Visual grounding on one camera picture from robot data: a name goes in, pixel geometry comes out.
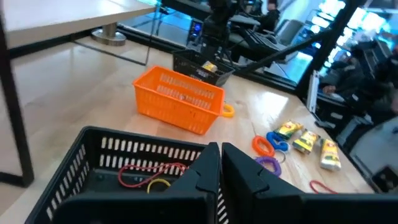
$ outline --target purple rubber band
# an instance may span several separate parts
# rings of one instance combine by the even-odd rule
[[[274,171],[269,171],[273,173],[276,176],[280,176],[282,174],[282,168],[280,168],[280,165],[278,161],[273,158],[273,157],[267,157],[267,156],[262,156],[262,157],[257,157],[255,158],[256,162],[258,162],[260,165],[263,163],[270,163],[274,166]]]

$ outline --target light wood tabletop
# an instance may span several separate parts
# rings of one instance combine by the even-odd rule
[[[19,47],[154,12],[146,0],[3,0],[8,47]]]
[[[144,61],[146,47],[127,42],[110,47],[92,41],[85,44]],[[87,125],[120,129],[207,144],[231,142],[248,156],[255,135],[265,135],[288,119],[304,124],[323,138],[313,116],[293,95],[232,76],[224,85],[226,102],[233,105],[233,118],[218,118],[203,136],[137,113],[131,82],[145,67],[69,43],[15,59],[17,87],[36,179],[28,189],[0,183],[0,223],[23,223],[79,131]],[[149,67],[172,68],[170,54],[151,49]],[[0,102],[0,170],[20,173],[9,123]],[[320,149],[304,155],[293,149],[282,166],[281,178],[305,192],[308,183],[319,180],[337,192],[370,193],[371,188],[342,152],[342,170],[320,168]]]

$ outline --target yellow snack packet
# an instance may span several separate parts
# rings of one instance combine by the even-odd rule
[[[288,140],[292,137],[292,135],[303,128],[303,125],[297,122],[288,121],[283,123],[279,128],[277,128],[274,132],[277,133],[280,137],[285,140]]]
[[[332,140],[322,139],[321,167],[331,171],[339,171],[341,169],[338,147]]]
[[[312,131],[305,130],[304,133],[293,142],[293,147],[300,152],[310,154],[313,148],[313,145],[318,140],[319,135],[313,133]]]
[[[217,71],[217,66],[212,64],[211,62],[207,61],[202,65],[202,68],[209,70],[211,72],[216,72]]]

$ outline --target orange basket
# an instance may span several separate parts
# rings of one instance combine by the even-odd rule
[[[223,111],[224,90],[154,66],[132,83],[138,112],[205,134]]]

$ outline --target yellow rubber band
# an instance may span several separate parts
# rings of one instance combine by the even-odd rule
[[[232,118],[235,115],[235,109],[228,104],[224,104],[223,117]]]
[[[171,186],[171,184],[170,184],[167,180],[165,180],[165,179],[160,179],[160,178],[154,179],[154,180],[152,180],[152,181],[148,184],[148,188],[147,188],[147,193],[148,193],[148,194],[149,194],[149,190],[150,190],[151,185],[152,185],[153,183],[156,183],[156,182],[161,182],[161,183],[165,184],[165,185],[168,186],[168,187]]]

